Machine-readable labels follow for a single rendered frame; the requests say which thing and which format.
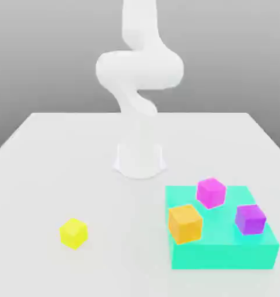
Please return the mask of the small orange cube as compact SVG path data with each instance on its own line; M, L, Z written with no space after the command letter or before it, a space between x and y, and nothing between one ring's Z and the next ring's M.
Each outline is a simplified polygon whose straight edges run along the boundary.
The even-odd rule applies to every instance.
M200 240L202 227L203 218L193 205L169 209L168 229L177 245Z

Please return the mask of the small purple cube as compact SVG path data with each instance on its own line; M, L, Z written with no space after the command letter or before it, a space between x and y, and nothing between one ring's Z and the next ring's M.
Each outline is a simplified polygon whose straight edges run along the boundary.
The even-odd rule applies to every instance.
M257 204L237 206L235 224L245 236L261 234L266 220L266 215Z

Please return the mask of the small pink cube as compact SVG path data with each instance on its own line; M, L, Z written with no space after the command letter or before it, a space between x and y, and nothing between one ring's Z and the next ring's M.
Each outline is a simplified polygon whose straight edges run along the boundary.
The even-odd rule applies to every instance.
M201 180L197 184L197 200L207 209L219 207L225 202L226 190L215 178Z

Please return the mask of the small yellow cube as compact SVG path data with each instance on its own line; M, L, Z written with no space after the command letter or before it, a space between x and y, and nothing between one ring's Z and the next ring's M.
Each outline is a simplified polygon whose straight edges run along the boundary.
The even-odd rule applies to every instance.
M88 239L87 224L71 218L60 229L61 242L72 249L78 249Z

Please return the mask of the large turquoise box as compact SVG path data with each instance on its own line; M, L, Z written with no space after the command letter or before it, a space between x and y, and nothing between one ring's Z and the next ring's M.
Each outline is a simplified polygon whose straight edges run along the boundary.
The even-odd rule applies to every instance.
M239 205L255 200L246 186L228 186L225 203L206 209L197 199L196 186L166 186L165 209L192 205L203 219L198 241L176 244L168 235L173 269L272 269L279 242L269 224L261 234L243 235L235 224Z

